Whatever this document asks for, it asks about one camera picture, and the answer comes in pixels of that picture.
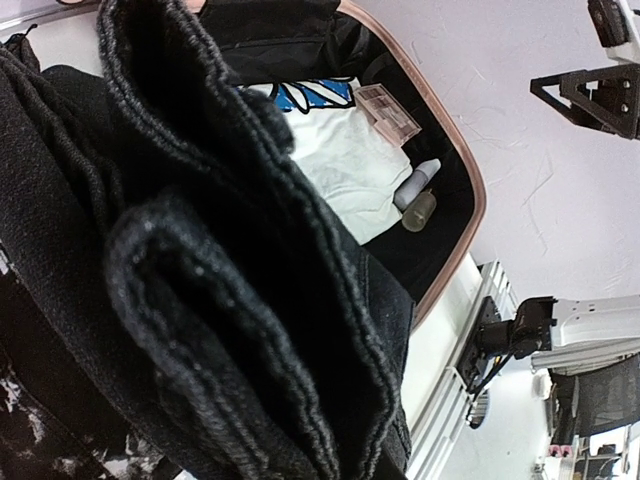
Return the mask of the black white patterned garment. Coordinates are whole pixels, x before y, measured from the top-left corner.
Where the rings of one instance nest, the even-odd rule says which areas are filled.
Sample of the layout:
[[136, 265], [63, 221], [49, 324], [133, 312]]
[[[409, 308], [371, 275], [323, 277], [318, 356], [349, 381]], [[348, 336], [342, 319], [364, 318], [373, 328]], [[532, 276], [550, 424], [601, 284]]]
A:
[[173, 479], [180, 469], [102, 396], [1, 260], [1, 476]]

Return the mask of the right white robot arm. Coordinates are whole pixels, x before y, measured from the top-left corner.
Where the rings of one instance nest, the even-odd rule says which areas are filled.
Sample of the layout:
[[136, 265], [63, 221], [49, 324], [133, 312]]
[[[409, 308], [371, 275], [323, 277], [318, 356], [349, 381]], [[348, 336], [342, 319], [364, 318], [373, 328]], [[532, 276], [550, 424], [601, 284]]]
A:
[[[530, 92], [573, 125], [639, 138], [639, 66], [635, 63], [576, 70], [530, 81]], [[524, 301], [508, 322], [513, 356], [594, 342], [639, 337], [639, 297], [571, 301], [537, 297]]]

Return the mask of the white cloth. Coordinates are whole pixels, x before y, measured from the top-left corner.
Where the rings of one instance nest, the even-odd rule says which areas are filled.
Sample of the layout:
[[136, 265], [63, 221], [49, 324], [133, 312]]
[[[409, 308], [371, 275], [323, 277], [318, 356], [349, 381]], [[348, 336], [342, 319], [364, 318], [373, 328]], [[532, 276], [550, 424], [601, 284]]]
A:
[[290, 158], [359, 244], [394, 226], [396, 189], [412, 173], [408, 156], [357, 108], [354, 77], [253, 84], [283, 112], [294, 136]]

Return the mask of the pink hard-shell suitcase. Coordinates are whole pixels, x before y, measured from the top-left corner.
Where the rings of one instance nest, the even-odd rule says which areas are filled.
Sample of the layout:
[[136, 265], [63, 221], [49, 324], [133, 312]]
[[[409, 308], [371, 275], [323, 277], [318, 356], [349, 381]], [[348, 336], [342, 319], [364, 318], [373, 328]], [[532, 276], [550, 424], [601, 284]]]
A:
[[[103, 79], [69, 66], [45, 76], [74, 102], [115, 157], [135, 202], [177, 187], [258, 296], [289, 321], [319, 321], [336, 311], [306, 217], [277, 199], [272, 169], [251, 152], [247, 137], [215, 108], [205, 84], [203, 44], [163, 14], [160, 1], [125, 1], [116, 21], [122, 70], [134, 96], [162, 126], [214, 162], [199, 174], [140, 133]], [[387, 333], [409, 326], [418, 306], [431, 306], [451, 277], [480, 219], [482, 181], [462, 138], [405, 52], [340, 1], [208, 1], [196, 16], [244, 97], [253, 84], [354, 77], [382, 84], [422, 127], [401, 148], [412, 171], [439, 159], [437, 208], [422, 233], [395, 224], [365, 244], [343, 225], [340, 237], [358, 272], [373, 323]]]

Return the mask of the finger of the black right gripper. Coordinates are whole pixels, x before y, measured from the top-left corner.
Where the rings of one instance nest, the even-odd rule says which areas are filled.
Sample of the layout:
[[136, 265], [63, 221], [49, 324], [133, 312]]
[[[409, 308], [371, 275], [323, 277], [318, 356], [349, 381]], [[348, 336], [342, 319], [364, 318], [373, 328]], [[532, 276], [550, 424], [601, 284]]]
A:
[[576, 126], [639, 139], [638, 64], [532, 79], [530, 92]]

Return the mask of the dark jeans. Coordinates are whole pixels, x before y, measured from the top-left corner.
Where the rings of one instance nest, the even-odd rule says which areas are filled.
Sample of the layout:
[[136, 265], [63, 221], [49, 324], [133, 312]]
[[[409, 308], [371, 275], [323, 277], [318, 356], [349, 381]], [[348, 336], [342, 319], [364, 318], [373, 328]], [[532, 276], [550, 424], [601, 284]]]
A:
[[[140, 133], [199, 174], [217, 165], [145, 111], [116, 64], [125, 1], [97, 17], [102, 73]], [[203, 44], [213, 104], [272, 169], [329, 276], [336, 311], [289, 321], [243, 278], [175, 186], [133, 201], [115, 157], [45, 76], [24, 34], [1, 46], [1, 251], [110, 405], [198, 479], [402, 479], [400, 386], [411, 325], [375, 326], [342, 223], [292, 161], [273, 102], [230, 83], [182, 1], [163, 14]]]

